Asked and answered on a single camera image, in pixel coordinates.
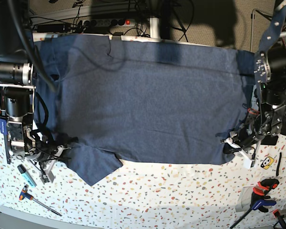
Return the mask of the small black case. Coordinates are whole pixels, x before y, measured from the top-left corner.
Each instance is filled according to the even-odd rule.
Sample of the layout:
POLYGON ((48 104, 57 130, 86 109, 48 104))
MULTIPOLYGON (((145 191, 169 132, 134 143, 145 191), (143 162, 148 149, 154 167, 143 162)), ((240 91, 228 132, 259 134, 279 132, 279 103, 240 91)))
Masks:
POLYGON ((278 141, 278 136, 266 136, 262 141, 261 141, 261 145, 265 145, 265 146, 275 146, 277 144, 278 141))

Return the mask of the teal highlighter marker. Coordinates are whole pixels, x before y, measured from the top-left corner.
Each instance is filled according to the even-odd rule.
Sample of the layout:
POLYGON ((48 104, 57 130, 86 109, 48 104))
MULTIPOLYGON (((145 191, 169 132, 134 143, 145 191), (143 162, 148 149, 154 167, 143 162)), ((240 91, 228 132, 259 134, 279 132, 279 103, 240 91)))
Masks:
POLYGON ((31 187, 36 187, 37 184, 35 183, 34 179, 31 177, 29 172, 27 171, 26 167, 22 164, 17 166, 20 174, 22 177, 25 179, 25 181, 31 186, 31 187))

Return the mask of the yellow cartoon sticker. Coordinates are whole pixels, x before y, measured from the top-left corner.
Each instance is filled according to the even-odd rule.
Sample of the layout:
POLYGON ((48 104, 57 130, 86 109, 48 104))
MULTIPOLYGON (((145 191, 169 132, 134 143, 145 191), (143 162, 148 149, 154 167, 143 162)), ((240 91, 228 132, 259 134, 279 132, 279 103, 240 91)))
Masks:
POLYGON ((263 168, 263 169, 265 169, 265 170, 267 170, 267 169, 270 168, 270 166, 273 164, 273 162, 274 162, 274 159, 273 159, 272 157, 270 157, 270 156, 267 156, 267 157, 263 160, 263 162, 262 162, 262 164, 260 165, 260 167, 263 168))

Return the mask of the clear plastic bag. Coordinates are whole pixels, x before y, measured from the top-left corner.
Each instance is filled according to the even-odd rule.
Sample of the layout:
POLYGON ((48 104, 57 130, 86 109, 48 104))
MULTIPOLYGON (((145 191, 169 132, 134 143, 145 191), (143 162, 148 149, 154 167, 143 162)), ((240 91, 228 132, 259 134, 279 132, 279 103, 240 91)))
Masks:
POLYGON ((253 193, 253 186, 242 188, 240 196, 235 206, 236 212, 245 212, 249 210, 252 193, 253 193))

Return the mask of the terrazzo patterned tablecloth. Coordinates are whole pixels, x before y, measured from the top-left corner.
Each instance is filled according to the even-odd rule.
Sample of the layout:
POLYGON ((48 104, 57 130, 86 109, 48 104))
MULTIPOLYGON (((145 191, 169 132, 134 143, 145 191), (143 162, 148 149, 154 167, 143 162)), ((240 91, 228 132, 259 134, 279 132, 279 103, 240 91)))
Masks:
POLYGON ((19 200, 25 180, 17 160, 6 163, 0 133, 0 207, 67 222, 72 228, 226 229, 241 217, 235 206, 242 188, 254 187, 265 178, 279 179, 279 186, 270 195, 277 201, 276 209, 286 207, 286 136, 280 136, 276 146, 260 147, 256 156, 257 165, 250 170, 243 167, 240 156, 223 165, 124 160, 120 168, 106 175, 98 170, 78 174, 67 164, 57 163, 52 170, 54 182, 48 184, 43 184, 36 168, 25 162, 37 183, 30 192, 59 211, 62 216, 58 217, 32 201, 19 200), (260 165, 267 156, 274 162, 265 170, 260 165))

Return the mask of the white power strip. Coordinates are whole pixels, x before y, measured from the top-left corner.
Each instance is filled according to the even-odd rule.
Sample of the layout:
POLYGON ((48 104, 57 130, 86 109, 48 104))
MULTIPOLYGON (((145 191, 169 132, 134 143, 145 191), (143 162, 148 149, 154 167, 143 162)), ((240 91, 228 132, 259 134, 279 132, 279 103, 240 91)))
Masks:
POLYGON ((136 25, 134 19, 92 19, 81 22, 82 25, 91 27, 134 27, 136 25))

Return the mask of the orange handled T screwdriver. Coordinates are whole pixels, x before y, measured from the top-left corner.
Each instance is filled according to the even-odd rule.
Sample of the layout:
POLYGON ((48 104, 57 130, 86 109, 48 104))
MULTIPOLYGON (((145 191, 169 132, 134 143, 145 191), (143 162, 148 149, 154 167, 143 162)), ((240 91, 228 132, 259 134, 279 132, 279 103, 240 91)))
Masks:
POLYGON ((37 203, 38 205, 42 206, 43 208, 47 209, 48 211, 54 213, 55 215, 57 216, 62 216, 61 213, 55 211, 54 209, 48 207, 47 205, 41 203, 39 200, 37 200, 33 195, 31 195, 30 193, 28 193, 28 186, 25 185, 23 187, 23 189, 21 190, 20 192, 20 195, 19 195, 19 200, 22 201, 24 199, 28 199, 28 200, 31 200, 31 201, 34 201, 35 203, 37 203))

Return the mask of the white table leg post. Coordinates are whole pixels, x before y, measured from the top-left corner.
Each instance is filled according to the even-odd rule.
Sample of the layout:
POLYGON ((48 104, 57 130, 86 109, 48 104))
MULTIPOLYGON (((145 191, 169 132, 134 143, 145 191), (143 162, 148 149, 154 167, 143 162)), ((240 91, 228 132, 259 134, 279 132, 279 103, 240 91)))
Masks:
POLYGON ((159 18, 150 17, 150 37, 153 39, 160 39, 160 26, 159 26, 159 18))

